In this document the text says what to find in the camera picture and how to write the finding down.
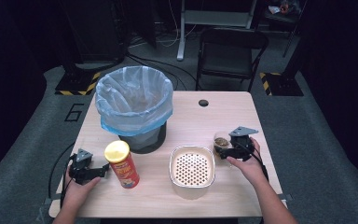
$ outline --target wooden tabletop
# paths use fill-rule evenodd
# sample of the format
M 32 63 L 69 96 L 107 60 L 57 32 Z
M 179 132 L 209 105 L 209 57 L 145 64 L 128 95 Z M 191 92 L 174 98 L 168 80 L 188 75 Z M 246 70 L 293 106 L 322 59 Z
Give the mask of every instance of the wooden tabletop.
M 207 100 L 208 106 L 200 106 Z M 93 154 L 90 168 L 107 164 L 105 147 L 118 136 L 101 128 L 101 116 L 94 98 L 76 140 L 73 153 L 83 148 Z M 215 180 L 208 192 L 197 200 L 186 200 L 172 188 L 169 175 L 170 156 L 175 148 L 184 145 L 207 147 L 213 150 L 214 134 L 230 133 L 238 126 L 258 130 L 251 136 L 261 146 L 269 182 L 282 193 L 269 154 L 259 118 L 250 93 L 245 91 L 175 91 L 173 114 L 167 120 L 164 144 L 154 152 L 132 157 L 141 177 L 138 186 L 124 189 L 110 169 L 105 178 L 90 193 L 80 209 L 80 217 L 261 217 L 254 188 L 236 167 L 215 157 Z M 60 202 L 54 201 L 49 214 L 56 217 Z

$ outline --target yellow and black hazard tape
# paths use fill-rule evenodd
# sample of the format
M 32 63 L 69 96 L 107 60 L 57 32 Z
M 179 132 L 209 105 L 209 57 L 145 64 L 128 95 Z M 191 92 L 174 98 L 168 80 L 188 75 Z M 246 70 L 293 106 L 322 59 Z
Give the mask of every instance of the yellow and black hazard tape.
M 267 76 L 269 75 L 280 76 L 281 73 L 260 73 L 261 81 L 263 82 L 263 87 L 264 87 L 264 91 L 266 91 L 266 95 L 272 95 L 269 82 L 267 81 Z
M 100 77 L 101 73 L 96 73 L 92 77 L 91 83 L 89 87 L 84 91 L 55 91 L 57 95 L 90 95 L 92 90 L 94 90 L 95 86 L 97 85 L 98 78 Z

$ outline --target yellow lid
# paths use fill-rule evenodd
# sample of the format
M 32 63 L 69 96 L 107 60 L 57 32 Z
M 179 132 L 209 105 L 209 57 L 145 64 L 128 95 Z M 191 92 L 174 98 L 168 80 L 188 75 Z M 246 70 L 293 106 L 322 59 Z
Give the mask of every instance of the yellow lid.
M 117 140 L 106 147 L 104 156 L 109 162 L 118 163 L 124 161 L 129 153 L 129 145 L 124 141 Z

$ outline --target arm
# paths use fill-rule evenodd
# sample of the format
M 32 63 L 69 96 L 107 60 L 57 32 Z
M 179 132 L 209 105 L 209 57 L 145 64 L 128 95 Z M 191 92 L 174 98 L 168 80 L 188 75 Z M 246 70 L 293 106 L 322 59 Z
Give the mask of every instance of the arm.
M 255 148 L 260 151 L 260 145 L 254 138 L 251 139 Z M 227 157 L 227 160 L 238 167 L 255 188 L 265 223 L 297 223 L 264 177 L 260 163 L 255 158 L 252 157 L 248 161 L 238 161 L 232 157 Z
M 60 213 L 56 216 L 53 224 L 68 224 L 75 223 L 77 211 L 86 201 L 90 191 L 100 182 L 100 177 L 95 177 L 84 186 L 71 181 L 68 171 L 66 172 L 65 186 L 68 186 L 63 200 Z

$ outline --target trash can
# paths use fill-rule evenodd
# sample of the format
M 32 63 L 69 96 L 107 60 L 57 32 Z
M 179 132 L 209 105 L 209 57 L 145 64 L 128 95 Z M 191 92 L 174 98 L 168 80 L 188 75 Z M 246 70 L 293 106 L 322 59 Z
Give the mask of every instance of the trash can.
M 106 74 L 95 96 L 101 126 L 127 142 L 131 152 L 155 151 L 165 140 L 172 94 L 171 81 L 151 67 L 129 66 Z

